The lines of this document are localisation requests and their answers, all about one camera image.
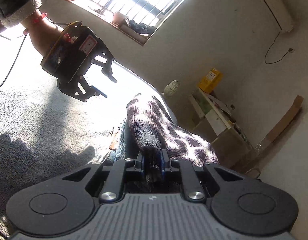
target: window sill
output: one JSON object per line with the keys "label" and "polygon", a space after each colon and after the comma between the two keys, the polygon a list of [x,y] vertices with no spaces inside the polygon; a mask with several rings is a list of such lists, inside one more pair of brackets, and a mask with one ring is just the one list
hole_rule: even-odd
{"label": "window sill", "polygon": [[83,8],[84,10],[88,11],[92,15],[98,17],[100,20],[105,21],[107,24],[109,24],[113,28],[119,30],[121,33],[128,36],[129,38],[131,38],[133,41],[135,41],[136,43],[138,43],[141,46],[144,46],[146,41],[149,39],[148,36],[143,36],[143,35],[136,33],[135,31],[133,31],[127,25],[121,25],[119,27],[117,24],[112,23],[111,20],[106,19],[104,16],[102,16],[102,15],[98,14],[97,12],[93,11],[88,6],[84,6],[83,3],[80,2],[79,0],[75,0],[75,1],[65,0],[65,1],[75,4],[76,6],[79,6],[80,8]]}

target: checkered cloth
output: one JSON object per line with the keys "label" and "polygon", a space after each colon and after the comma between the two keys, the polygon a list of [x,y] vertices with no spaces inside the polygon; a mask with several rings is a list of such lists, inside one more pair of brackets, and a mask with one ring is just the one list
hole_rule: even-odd
{"label": "checkered cloth", "polygon": [[201,137],[175,125],[155,96],[137,94],[127,105],[127,123],[146,156],[166,149],[170,159],[181,158],[193,166],[218,163],[212,146]]}

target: wall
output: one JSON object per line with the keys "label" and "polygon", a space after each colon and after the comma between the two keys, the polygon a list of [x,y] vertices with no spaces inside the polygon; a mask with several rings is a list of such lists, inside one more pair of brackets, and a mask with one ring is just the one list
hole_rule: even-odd
{"label": "wall", "polygon": [[273,65],[262,63],[238,89],[235,117],[256,145],[280,120],[297,95],[304,97],[303,111],[278,141],[261,166],[261,179],[282,188],[297,200],[299,217],[292,230],[297,239],[308,239],[308,0],[283,0],[296,21],[295,29],[280,34],[267,61],[293,54]]}
{"label": "wall", "polygon": [[224,73],[216,92],[226,102],[259,66],[278,29],[262,0],[185,0],[142,47],[67,1],[47,0],[42,10],[56,22],[82,21],[119,63],[159,91],[179,80],[168,103],[181,124],[188,118],[188,95],[211,67]]}

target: red bracelet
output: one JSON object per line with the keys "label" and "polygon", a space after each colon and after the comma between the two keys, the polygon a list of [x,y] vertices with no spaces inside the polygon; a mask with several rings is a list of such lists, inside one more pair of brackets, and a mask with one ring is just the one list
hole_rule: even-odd
{"label": "red bracelet", "polygon": [[[33,23],[34,23],[34,24],[38,23],[39,21],[43,20],[46,16],[47,16],[47,13],[42,13],[40,17],[36,18],[36,19],[33,21]],[[23,34],[26,35],[27,33],[28,33],[28,30],[25,29],[25,30],[23,31]]]}

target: metal screw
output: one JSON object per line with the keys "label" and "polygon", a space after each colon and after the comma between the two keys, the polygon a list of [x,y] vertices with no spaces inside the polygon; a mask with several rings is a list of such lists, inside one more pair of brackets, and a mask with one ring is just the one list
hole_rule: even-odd
{"label": "metal screw", "polygon": [[114,193],[114,192],[104,192],[102,195],[101,195],[101,198],[103,200],[113,200],[117,197],[117,195]]}
{"label": "metal screw", "polygon": [[190,199],[202,199],[204,198],[204,194],[199,191],[193,191],[189,193],[189,198]]}

